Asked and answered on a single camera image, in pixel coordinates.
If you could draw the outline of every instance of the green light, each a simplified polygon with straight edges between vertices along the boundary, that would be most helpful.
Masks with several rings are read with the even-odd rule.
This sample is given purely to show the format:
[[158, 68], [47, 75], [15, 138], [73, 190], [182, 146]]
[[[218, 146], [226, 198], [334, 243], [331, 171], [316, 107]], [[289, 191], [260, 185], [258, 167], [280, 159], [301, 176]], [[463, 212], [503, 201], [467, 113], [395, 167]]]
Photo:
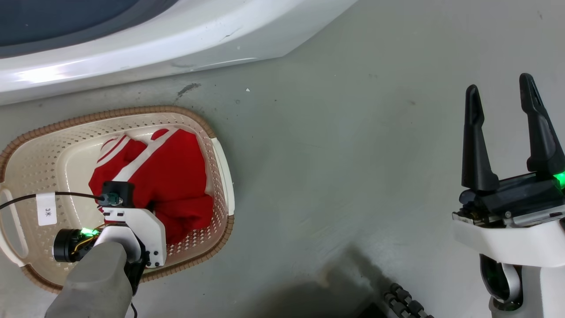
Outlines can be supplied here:
[[95, 236], [99, 233], [100, 233], [100, 231], [98, 231], [98, 230], [90, 230], [90, 229], [87, 229], [85, 227], [83, 227], [82, 230], [80, 230], [80, 234], [87, 236], [87, 237], [93, 237], [93, 236]]
[[553, 175], [557, 180], [559, 180], [559, 188], [563, 190], [565, 188], [565, 172]]

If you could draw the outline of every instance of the red cloth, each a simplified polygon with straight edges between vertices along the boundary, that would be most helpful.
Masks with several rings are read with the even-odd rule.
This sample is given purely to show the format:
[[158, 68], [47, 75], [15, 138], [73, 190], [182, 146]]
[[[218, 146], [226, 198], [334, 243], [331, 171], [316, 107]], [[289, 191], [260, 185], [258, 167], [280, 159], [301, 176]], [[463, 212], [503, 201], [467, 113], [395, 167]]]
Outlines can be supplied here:
[[206, 165], [198, 139], [190, 132], [161, 129], [151, 140], [147, 145], [126, 135], [108, 140], [89, 186], [94, 195], [101, 195], [105, 181], [133, 183], [134, 206], [154, 204], [167, 244], [176, 244], [210, 225], [214, 200], [204, 193]]

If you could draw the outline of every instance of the perforated basket wall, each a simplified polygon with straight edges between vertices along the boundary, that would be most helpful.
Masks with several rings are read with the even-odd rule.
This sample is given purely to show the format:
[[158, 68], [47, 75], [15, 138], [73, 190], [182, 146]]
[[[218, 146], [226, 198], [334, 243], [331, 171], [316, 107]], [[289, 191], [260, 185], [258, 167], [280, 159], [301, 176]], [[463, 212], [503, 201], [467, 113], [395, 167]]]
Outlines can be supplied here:
[[[175, 126], [198, 136], [207, 164], [208, 192], [214, 197], [211, 225], [192, 232], [179, 244], [168, 245], [166, 265], [146, 270], [142, 281], [179, 272], [214, 256], [227, 242], [234, 220], [233, 215], [229, 215], [225, 193], [227, 185], [224, 179], [229, 169], [220, 166], [222, 161], [218, 159], [218, 149], [215, 149], [214, 132], [204, 119], [187, 109], [148, 106], [105, 111], [30, 131], [12, 141], [0, 155], [0, 187], [8, 190], [12, 197], [19, 197], [39, 192], [77, 191], [70, 187], [81, 183], [83, 179], [84, 185], [81, 183], [80, 187], [84, 188], [81, 190], [88, 191], [87, 184], [92, 172], [77, 176], [80, 169], [71, 167], [72, 163], [66, 161], [70, 153], [76, 152], [78, 147], [87, 147], [97, 140], [107, 139], [112, 134], [158, 126]], [[21, 223], [20, 233], [25, 238], [28, 252], [18, 255], [10, 246], [12, 257], [15, 255], [18, 258], [25, 275], [36, 285], [54, 293], [62, 288], [73, 267], [73, 264], [57, 263], [53, 259], [51, 249], [57, 232], [63, 228], [77, 228], [87, 218], [99, 217], [101, 222], [103, 220], [92, 199], [58, 197], [56, 200], [58, 223], [50, 226], [37, 225], [35, 200], [16, 203], [15, 213]], [[5, 233], [5, 226], [8, 225], [1, 225], [2, 233]]]

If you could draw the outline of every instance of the white tag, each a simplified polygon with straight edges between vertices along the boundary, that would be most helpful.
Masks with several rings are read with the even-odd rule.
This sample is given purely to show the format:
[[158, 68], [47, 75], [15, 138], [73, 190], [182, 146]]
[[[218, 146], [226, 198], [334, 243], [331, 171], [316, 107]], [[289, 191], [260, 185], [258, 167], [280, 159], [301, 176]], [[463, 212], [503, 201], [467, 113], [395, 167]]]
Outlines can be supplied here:
[[36, 194], [37, 222], [39, 226], [57, 224], [57, 206], [55, 193]]

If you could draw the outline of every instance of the beige plastic basket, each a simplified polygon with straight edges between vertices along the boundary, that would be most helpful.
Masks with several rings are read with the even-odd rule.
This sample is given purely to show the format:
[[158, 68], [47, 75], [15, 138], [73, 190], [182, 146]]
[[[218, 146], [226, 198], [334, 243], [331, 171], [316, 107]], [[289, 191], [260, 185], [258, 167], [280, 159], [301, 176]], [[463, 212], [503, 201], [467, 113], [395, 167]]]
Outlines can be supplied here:
[[[53, 191], [90, 194], [88, 181], [101, 144], [126, 131], [130, 137], [149, 139], [163, 127], [195, 133], [206, 161], [206, 192], [214, 197], [212, 224], [189, 234], [179, 244], [167, 246], [165, 266], [144, 273], [154, 280], [202, 263], [227, 242], [233, 228], [234, 196], [229, 167], [210, 126], [193, 112], [175, 106], [105, 111], [28, 132], [12, 141], [0, 155], [0, 193], [4, 200]], [[38, 226], [35, 200], [10, 206], [0, 218], [0, 248], [36, 285], [57, 293], [74, 264], [57, 263], [52, 246], [60, 229], [93, 228], [103, 223], [94, 200], [57, 197], [55, 225]]]

